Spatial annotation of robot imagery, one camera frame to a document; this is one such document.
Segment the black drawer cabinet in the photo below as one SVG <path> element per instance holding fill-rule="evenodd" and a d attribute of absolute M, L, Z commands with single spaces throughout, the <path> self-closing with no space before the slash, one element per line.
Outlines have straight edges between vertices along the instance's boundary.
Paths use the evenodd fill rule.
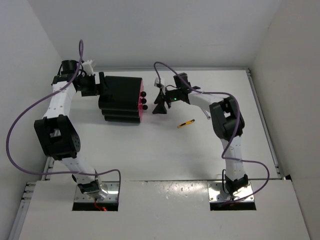
<path fill-rule="evenodd" d="M 105 76 L 109 95 L 99 96 L 104 120 L 139 124 L 139 80 L 141 77 Z"/>

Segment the yellow utility knife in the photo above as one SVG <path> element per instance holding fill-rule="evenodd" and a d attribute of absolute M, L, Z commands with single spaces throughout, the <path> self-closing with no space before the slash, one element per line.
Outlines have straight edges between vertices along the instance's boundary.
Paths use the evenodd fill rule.
<path fill-rule="evenodd" d="M 178 128 L 178 129 L 180 129 L 180 128 L 182 128 L 182 127 L 185 127 L 185 126 L 188 126 L 188 125 L 190 125 L 190 124 L 193 124 L 194 122 L 195 122 L 195 120 L 194 120 L 194 119 L 189 120 L 189 121 L 186 121 L 186 122 L 184 122 L 184 123 L 182 123 L 182 124 L 178 125 L 178 126 L 177 126 L 177 128 Z"/>

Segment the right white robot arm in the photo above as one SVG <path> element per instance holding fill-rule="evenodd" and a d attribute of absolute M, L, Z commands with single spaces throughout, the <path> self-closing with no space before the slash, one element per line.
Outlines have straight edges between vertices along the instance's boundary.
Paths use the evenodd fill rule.
<path fill-rule="evenodd" d="M 241 140 L 245 126 L 236 100 L 223 98 L 217 93 L 205 93 L 199 86 L 191 86 L 188 75 L 175 75 L 175 88 L 167 90 L 165 82 L 157 77 L 154 86 L 159 88 L 153 114 L 166 114 L 171 104 L 177 101 L 199 107 L 212 122 L 215 135 L 220 139 L 225 160 L 222 191 L 228 201 L 236 200 L 234 194 L 248 185 L 248 175 L 242 163 Z"/>

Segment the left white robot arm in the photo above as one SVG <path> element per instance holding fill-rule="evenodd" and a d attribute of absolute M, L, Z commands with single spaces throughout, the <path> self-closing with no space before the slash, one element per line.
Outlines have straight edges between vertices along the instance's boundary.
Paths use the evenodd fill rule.
<path fill-rule="evenodd" d="M 64 60 L 62 71 L 53 78 L 49 107 L 34 129 L 42 150 L 47 157 L 64 164 L 84 195 L 103 201 L 108 196 L 108 187 L 102 183 L 97 171 L 80 156 L 81 140 L 69 119 L 71 103 L 77 92 L 82 96 L 98 94 L 94 60 L 78 63 Z"/>

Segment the pink middle drawer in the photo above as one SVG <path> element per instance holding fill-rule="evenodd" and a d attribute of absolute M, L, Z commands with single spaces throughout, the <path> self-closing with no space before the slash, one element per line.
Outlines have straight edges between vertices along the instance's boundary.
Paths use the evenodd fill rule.
<path fill-rule="evenodd" d="M 147 100 L 145 99 L 145 98 L 140 98 L 139 100 L 138 100 L 138 104 L 139 105 L 145 105 L 147 103 Z"/>

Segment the pink top drawer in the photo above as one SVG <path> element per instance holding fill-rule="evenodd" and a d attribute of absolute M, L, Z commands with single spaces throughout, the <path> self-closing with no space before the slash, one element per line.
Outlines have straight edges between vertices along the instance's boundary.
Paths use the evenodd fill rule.
<path fill-rule="evenodd" d="M 144 99 L 147 96 L 147 93 L 144 89 L 144 81 L 142 78 L 139 79 L 139 84 L 138 84 L 138 89 L 139 89 L 139 98 Z"/>

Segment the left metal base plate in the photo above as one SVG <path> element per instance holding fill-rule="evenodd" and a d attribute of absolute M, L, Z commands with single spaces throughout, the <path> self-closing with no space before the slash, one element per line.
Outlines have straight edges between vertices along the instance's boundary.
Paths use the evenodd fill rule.
<path fill-rule="evenodd" d="M 82 193 L 77 187 L 73 201 L 75 203 L 98 203 L 116 204 L 118 202 L 120 184 L 118 182 L 103 181 L 101 190 L 93 193 Z"/>

